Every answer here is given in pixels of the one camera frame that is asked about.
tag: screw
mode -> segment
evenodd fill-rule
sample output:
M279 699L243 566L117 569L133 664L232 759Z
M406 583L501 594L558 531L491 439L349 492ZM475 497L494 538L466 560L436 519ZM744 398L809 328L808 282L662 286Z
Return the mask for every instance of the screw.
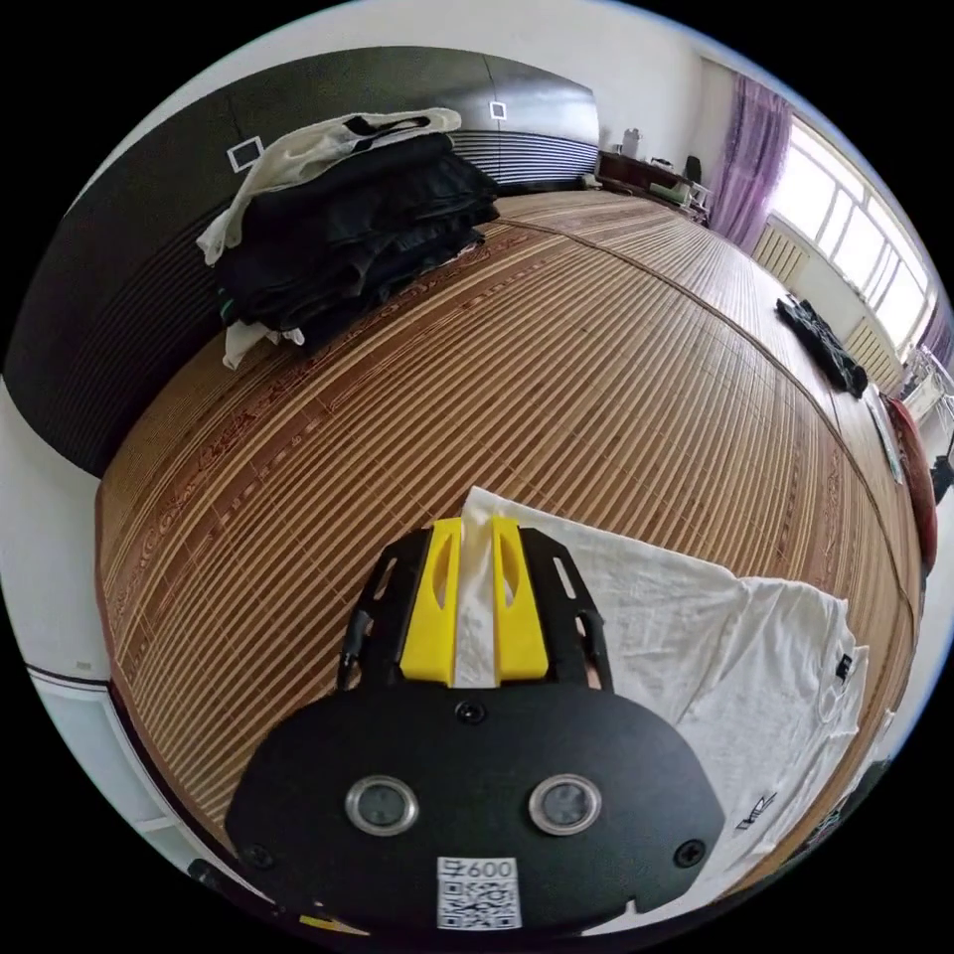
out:
M480 703L458 703L454 712L465 725L477 725L487 717L487 710Z
M673 862L677 868L694 868L706 856L706 845L698 838L691 838L676 848Z
M261 845L249 845L242 850L242 857L260 872L265 872L275 864L275 859Z

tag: window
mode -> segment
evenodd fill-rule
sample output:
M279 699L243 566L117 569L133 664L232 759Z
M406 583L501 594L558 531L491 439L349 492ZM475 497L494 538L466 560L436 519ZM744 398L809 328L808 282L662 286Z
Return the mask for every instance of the window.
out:
M824 223L834 195L835 180L804 153L790 148L774 211L806 236L813 236Z
M884 236L861 207L855 206L848 217L848 227L842 231L832 262L855 288L861 290L868 284L883 248Z
M855 287L895 347L911 340L936 297L927 268L867 180L797 120L772 213Z

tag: radiator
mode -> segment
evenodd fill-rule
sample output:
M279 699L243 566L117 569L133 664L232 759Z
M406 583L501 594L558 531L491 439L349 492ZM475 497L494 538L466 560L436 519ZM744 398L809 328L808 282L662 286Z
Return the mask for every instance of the radiator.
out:
M845 350L865 369L869 381L894 397L904 382L904 365L877 321L864 315L845 341Z
M805 263L807 252L790 235L772 223L765 226L752 257L789 291Z

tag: desk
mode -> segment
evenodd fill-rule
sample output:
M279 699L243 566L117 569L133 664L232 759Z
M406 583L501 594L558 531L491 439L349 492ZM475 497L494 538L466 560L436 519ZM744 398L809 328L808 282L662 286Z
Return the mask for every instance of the desk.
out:
M656 196L650 191L649 187L652 185L663 186L666 189L673 189L678 185L690 187L697 185L692 179L680 175L675 170L664 169L662 166L642 162L639 159L630 159L629 156L615 152L601 152L596 166L596 178L610 192L624 192L642 199L650 199L670 209L676 209L699 225L706 227L709 225L709 214L698 203L692 202L680 208L675 203Z

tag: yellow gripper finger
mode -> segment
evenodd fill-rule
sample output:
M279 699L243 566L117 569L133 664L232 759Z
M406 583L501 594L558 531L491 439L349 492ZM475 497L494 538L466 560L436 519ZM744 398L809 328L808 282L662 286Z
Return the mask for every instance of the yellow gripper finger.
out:
M550 667L517 521L491 518L497 685L542 679Z
M453 684L460 534L460 518L434 522L400 656L405 679Z

